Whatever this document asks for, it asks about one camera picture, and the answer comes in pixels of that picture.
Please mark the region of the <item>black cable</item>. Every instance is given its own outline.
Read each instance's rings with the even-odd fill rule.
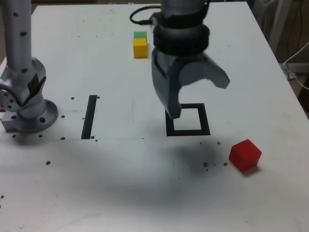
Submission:
[[[151,25],[152,24],[152,20],[150,19],[146,19],[146,20],[140,20],[140,21],[135,21],[133,19],[133,16],[136,15],[138,12],[144,11],[144,10],[148,10],[148,9],[161,9],[161,6],[145,6],[142,8],[137,9],[136,11],[134,11],[131,15],[130,15],[130,21],[134,24],[138,24],[138,25]]]

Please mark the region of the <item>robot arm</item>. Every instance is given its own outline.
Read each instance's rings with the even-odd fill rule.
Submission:
[[[206,54],[209,29],[203,25],[210,0],[162,0],[155,13],[152,77],[155,91],[170,118],[179,118],[182,86],[200,79],[226,88],[226,73]]]
[[[57,119],[54,103],[45,100],[42,89],[46,71],[31,56],[31,0],[2,0],[7,65],[0,78],[2,124],[7,132],[35,133]]]

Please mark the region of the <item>black tape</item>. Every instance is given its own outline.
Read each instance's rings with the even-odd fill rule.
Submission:
[[[96,103],[97,103],[97,96],[90,95],[89,100],[88,100],[88,105],[87,105],[85,121],[84,121],[82,139],[90,139],[93,117],[95,116]]]

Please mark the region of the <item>red cube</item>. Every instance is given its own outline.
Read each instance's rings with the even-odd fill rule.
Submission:
[[[249,140],[232,146],[229,160],[241,172],[257,165],[262,152]]]

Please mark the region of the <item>table surface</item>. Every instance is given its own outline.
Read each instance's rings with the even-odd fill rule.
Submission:
[[[247,4],[210,6],[206,52],[231,83],[219,89],[201,80],[181,90],[181,103],[205,104],[211,131],[187,137],[166,136],[151,59],[133,58],[134,31],[147,31],[153,48],[150,27],[129,21],[142,6],[35,10],[33,56],[46,67],[43,94],[59,118],[16,138],[1,127],[0,231],[307,230],[309,123]],[[89,95],[100,96],[95,139],[81,140]],[[245,139],[263,154],[242,175],[228,156]]]

